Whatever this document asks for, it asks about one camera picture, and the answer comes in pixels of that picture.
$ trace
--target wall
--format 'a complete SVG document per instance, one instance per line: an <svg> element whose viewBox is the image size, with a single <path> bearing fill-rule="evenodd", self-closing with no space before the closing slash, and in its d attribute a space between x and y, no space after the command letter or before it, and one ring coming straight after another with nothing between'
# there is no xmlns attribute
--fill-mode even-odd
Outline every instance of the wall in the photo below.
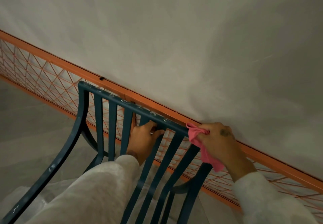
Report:
<svg viewBox="0 0 323 224"><path fill-rule="evenodd" d="M0 0L0 28L323 179L323 0Z"/></svg>

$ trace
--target pink cloth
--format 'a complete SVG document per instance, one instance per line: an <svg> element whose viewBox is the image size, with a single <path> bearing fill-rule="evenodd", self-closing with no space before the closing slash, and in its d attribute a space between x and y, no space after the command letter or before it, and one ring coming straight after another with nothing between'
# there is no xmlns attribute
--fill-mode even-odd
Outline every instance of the pink cloth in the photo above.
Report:
<svg viewBox="0 0 323 224"><path fill-rule="evenodd" d="M190 142L196 146L198 146L201 149L201 160L204 163L209 163L213 166L213 169L215 172L221 171L224 169L223 163L221 163L220 160L212 157L206 150L205 146L200 142L196 136L199 133L204 133L206 135L210 134L210 131L201 129L197 126L195 126L192 123L187 123L186 127L188 128L188 139Z"/></svg>

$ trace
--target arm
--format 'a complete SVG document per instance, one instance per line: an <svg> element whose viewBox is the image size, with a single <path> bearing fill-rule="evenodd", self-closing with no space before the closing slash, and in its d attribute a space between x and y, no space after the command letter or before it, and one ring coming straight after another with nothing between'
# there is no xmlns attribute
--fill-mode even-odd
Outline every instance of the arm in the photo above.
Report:
<svg viewBox="0 0 323 224"><path fill-rule="evenodd" d="M127 155L114 162L95 166L57 196L28 224L108 223L119 224L123 211L138 181L139 166L151 153L163 130L150 134L156 126L150 121L135 127Z"/></svg>
<svg viewBox="0 0 323 224"><path fill-rule="evenodd" d="M295 198L277 192L240 150L229 126L203 124L209 135L199 134L208 152L226 166L235 182L233 191L240 202L246 224L317 223Z"/></svg>

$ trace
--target wire mesh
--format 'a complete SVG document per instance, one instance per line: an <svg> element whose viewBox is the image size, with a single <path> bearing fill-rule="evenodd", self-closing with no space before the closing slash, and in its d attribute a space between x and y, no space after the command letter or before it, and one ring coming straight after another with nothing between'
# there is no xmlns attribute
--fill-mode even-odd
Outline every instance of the wire mesh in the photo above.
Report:
<svg viewBox="0 0 323 224"><path fill-rule="evenodd" d="M82 77L64 70L46 60L43 60L25 50L22 50L6 41L0 40L0 74L7 79L19 84L38 96L56 104L60 108L76 115L78 109L77 83ZM90 96L87 122L95 126L94 98ZM123 109L118 107L116 138L121 139L123 124ZM109 104L103 100L103 126L104 131L109 132ZM162 161L165 152L174 136L174 131L167 130L160 144L155 159ZM190 142L184 138L169 167L175 169L187 151ZM275 172L268 167L254 162L255 167L267 180L281 193L297 198L316 217L319 223L323 223L323 195L309 189L302 184ZM184 175L192 178L196 175L202 161L200 153L185 170ZM204 187L219 194L220 196L239 205L232 192L233 181L226 169L221 172L213 170L207 176Z"/></svg>

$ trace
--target white sleeve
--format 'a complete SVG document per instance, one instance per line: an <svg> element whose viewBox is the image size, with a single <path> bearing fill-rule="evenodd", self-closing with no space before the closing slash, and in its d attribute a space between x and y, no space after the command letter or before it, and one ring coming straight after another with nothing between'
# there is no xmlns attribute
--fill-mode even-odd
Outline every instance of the white sleeve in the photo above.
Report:
<svg viewBox="0 0 323 224"><path fill-rule="evenodd" d="M27 223L120 224L138 179L139 164L133 156L102 163L84 173Z"/></svg>
<svg viewBox="0 0 323 224"><path fill-rule="evenodd" d="M233 186L245 224L317 224L296 198L277 192L259 172L240 178Z"/></svg>

